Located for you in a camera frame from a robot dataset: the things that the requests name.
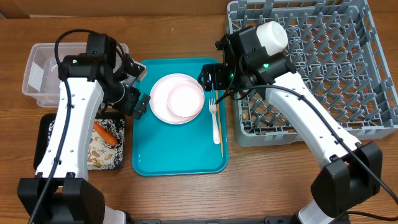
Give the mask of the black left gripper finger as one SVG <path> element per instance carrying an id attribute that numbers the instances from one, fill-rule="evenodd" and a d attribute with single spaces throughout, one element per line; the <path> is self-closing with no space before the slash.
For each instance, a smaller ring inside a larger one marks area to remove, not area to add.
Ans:
<path id="1" fill-rule="evenodd" d="M 147 67 L 132 59 L 129 54 L 124 54 L 119 70 L 119 79 L 126 88 L 133 86 L 135 82 L 141 82 L 147 75 Z"/>
<path id="2" fill-rule="evenodd" d="M 142 115 L 147 111 L 147 107 L 150 101 L 150 96 L 145 93 L 141 93 L 137 88 L 129 88 L 129 115 L 139 120 Z"/>

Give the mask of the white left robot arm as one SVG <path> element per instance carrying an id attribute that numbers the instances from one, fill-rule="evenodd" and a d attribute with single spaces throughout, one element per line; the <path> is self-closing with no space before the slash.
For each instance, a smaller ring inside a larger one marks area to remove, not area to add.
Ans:
<path id="1" fill-rule="evenodd" d="M 86 50 L 56 59 L 60 97 L 47 149 L 33 178 L 22 178 L 17 195 L 30 223 L 131 223 L 128 212 L 105 204 L 88 180 L 88 151 L 101 107 L 134 119 L 150 96 L 134 87 L 147 75 L 112 37 L 88 31 Z"/>

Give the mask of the rice and peanut leftovers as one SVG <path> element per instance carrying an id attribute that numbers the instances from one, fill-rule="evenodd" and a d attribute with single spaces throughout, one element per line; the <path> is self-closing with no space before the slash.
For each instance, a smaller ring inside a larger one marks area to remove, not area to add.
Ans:
<path id="1" fill-rule="evenodd" d="M 115 146 L 109 145 L 102 136 L 93 129 L 88 150 L 88 170 L 120 169 L 124 163 L 124 131 L 123 119 L 97 119 L 104 130 L 111 133 L 117 140 Z"/>

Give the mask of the clear plastic bin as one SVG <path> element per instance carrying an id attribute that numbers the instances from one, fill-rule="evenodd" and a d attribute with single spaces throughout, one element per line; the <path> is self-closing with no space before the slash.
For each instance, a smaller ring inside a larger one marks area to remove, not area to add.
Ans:
<path id="1" fill-rule="evenodd" d="M 85 53 L 86 42 L 66 42 L 58 46 L 60 61 L 67 55 Z M 54 56 L 55 43 L 35 44 L 25 67 L 22 92 L 37 100 L 41 107 L 58 108 L 60 79 Z"/>

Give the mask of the grey dishwasher rack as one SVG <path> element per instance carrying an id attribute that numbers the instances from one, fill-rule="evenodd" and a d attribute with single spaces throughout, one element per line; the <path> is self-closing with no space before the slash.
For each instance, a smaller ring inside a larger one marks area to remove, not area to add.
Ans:
<path id="1" fill-rule="evenodd" d="M 231 1 L 226 10 L 228 33 L 278 22 L 307 88 L 349 133 L 397 130 L 397 92 L 366 1 Z"/>

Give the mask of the orange carrot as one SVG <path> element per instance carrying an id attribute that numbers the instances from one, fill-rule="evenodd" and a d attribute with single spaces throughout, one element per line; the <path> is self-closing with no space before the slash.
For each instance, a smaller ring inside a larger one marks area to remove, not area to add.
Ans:
<path id="1" fill-rule="evenodd" d="M 112 133 L 105 130 L 96 121 L 94 122 L 93 128 L 104 139 L 104 141 L 107 144 L 109 144 L 111 147 L 114 147 L 118 144 L 118 140 L 116 139 L 116 137 Z"/>

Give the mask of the white bowl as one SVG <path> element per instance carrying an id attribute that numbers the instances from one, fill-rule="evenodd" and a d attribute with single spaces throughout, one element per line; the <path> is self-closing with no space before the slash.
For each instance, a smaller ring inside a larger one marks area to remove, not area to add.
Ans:
<path id="1" fill-rule="evenodd" d="M 275 21 L 259 25 L 256 35 L 262 47 L 266 48 L 268 56 L 281 53 L 288 45 L 288 37 L 284 28 Z"/>

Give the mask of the small pink bowl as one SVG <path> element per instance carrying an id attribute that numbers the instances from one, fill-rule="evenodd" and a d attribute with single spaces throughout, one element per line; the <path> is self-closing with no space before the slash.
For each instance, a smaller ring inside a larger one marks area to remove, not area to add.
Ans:
<path id="1" fill-rule="evenodd" d="M 192 83 L 181 83 L 174 87 L 167 98 L 169 110 L 183 118 L 199 113 L 204 105 L 204 93 Z"/>

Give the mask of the white plastic fork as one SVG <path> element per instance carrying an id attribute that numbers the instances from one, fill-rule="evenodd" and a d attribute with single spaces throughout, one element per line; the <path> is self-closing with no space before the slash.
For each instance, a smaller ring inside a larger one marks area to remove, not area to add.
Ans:
<path id="1" fill-rule="evenodd" d="M 220 142 L 221 142 L 220 132 L 219 132 L 217 118 L 216 118 L 217 107 L 216 107 L 214 98 L 210 98 L 210 100 L 209 100 L 209 111 L 211 113 L 211 118 L 212 118 L 213 142 L 215 144 L 220 144 Z"/>

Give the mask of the pink plate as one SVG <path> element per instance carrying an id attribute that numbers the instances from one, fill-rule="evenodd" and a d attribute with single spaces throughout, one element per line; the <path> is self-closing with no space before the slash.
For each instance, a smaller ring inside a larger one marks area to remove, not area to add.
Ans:
<path id="1" fill-rule="evenodd" d="M 155 83 L 150 91 L 150 108 L 155 116 L 165 123 L 187 123 L 193 120 L 201 111 L 200 110 L 199 113 L 192 117 L 183 118 L 173 114 L 169 110 L 167 106 L 168 95 L 174 87 L 181 83 L 192 83 L 199 87 L 199 89 L 204 93 L 204 91 L 194 78 L 182 73 L 173 73 L 162 77 L 159 81 Z"/>

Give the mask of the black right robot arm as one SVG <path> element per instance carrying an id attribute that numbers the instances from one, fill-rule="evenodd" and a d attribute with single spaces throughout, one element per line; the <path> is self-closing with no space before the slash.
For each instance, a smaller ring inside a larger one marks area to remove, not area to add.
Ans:
<path id="1" fill-rule="evenodd" d="M 362 144 L 324 109 L 284 55 L 289 40 L 277 22 L 225 34 L 215 46 L 223 62 L 203 66 L 198 82 L 225 95 L 258 92 L 275 106 L 314 155 L 320 173 L 311 185 L 312 201 L 294 223 L 344 223 L 351 209 L 380 189 L 382 152 Z"/>

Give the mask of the black plastic tray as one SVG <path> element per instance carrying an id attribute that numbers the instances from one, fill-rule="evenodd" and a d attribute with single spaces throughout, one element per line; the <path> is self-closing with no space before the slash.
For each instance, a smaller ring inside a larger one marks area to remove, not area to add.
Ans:
<path id="1" fill-rule="evenodd" d="M 35 169 L 40 164 L 40 162 L 45 154 L 45 151 L 47 149 L 47 146 L 49 144 L 53 125 L 55 123 L 55 117 L 56 117 L 56 114 L 50 113 L 50 114 L 44 115 L 40 120 L 39 133 L 37 136 L 37 146 L 36 146 L 35 156 L 34 156 L 34 168 Z M 123 119 L 123 120 L 125 120 L 125 117 L 121 113 L 106 112 L 105 114 L 97 114 L 95 121 L 97 119 Z"/>

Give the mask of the wooden chopstick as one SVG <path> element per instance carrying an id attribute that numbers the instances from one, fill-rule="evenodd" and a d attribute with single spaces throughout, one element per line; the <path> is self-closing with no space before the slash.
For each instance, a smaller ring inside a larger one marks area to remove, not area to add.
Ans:
<path id="1" fill-rule="evenodd" d="M 215 96 L 216 100 L 218 100 L 218 91 L 215 91 Z M 219 136 L 220 136 L 220 148 L 221 148 L 221 156 L 224 157 L 224 149 L 223 149 L 223 137 L 222 137 L 222 128 L 221 128 L 221 116 L 220 116 L 220 106 L 217 103 L 216 104 L 217 108 L 217 117 L 218 117 L 218 131 L 219 131 Z"/>

